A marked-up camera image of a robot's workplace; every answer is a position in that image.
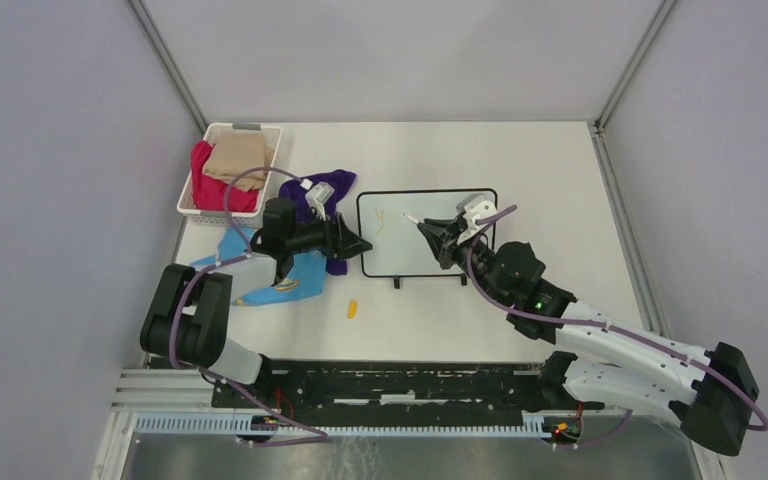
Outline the black framed whiteboard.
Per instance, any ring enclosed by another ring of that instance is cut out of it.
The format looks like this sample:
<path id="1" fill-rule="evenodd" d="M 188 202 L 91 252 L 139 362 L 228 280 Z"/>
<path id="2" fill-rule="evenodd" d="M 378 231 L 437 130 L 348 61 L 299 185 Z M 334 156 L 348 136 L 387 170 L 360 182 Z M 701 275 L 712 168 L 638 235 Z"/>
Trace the black framed whiteboard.
<path id="1" fill-rule="evenodd" d="M 361 255 L 362 273 L 369 278 L 389 278 L 396 289 L 412 277 L 455 277 L 465 286 L 468 277 L 460 268 L 439 267 L 427 241 L 408 219 L 450 220 L 457 206 L 479 194 L 498 204 L 491 188 L 365 191 L 356 198 L 358 233 L 372 249 Z"/>

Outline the white orange marker pen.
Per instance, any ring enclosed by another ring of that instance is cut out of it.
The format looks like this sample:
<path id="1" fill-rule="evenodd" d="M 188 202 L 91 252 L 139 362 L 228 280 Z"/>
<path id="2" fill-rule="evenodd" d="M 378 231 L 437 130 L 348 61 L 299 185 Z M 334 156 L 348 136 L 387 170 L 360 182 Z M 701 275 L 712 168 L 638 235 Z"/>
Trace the white orange marker pen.
<path id="1" fill-rule="evenodd" d="M 411 215 L 409 215 L 409 214 L 407 214 L 407 213 L 403 213 L 403 216 L 404 216 L 404 217 L 405 217 L 407 220 L 409 220 L 410 222 L 412 222 L 412 223 L 413 223 L 413 224 L 415 224 L 415 225 L 418 225 L 418 224 L 420 223 L 420 220 L 418 220 L 417 218 L 415 218 L 415 217 L 413 217 L 413 216 L 411 216 Z"/>

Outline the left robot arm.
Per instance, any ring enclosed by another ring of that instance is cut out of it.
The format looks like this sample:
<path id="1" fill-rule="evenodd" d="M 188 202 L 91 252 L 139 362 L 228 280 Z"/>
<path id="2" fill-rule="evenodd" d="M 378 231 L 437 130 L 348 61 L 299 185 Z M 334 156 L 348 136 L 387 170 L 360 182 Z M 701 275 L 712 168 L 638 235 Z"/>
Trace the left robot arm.
<path id="1" fill-rule="evenodd" d="M 261 372 L 267 357 L 228 336 L 233 298 L 281 283 L 298 254 L 348 260 L 373 248 L 341 214 L 300 220 L 299 210 L 291 199 L 270 199 L 261 228 L 242 238 L 241 255 L 202 269 L 167 265 L 140 331 L 142 350 L 237 382 L 235 392 L 248 406 L 266 405 L 274 394 L 273 379 Z"/>

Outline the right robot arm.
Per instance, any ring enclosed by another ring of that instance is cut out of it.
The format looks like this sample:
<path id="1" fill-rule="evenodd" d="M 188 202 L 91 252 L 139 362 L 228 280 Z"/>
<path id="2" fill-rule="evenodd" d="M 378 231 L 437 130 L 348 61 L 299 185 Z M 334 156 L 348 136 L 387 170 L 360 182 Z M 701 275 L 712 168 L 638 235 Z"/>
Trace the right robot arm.
<path id="1" fill-rule="evenodd" d="M 706 349 L 612 319 L 543 279 L 545 266 L 530 244 L 489 247 L 481 238 L 487 220 L 476 228 L 463 216 L 415 225 L 441 268 L 458 267 L 518 333 L 555 346 L 537 382 L 545 405 L 596 402 L 656 416 L 731 457 L 747 432 L 768 430 L 758 383 L 739 348 L 720 342 Z"/>

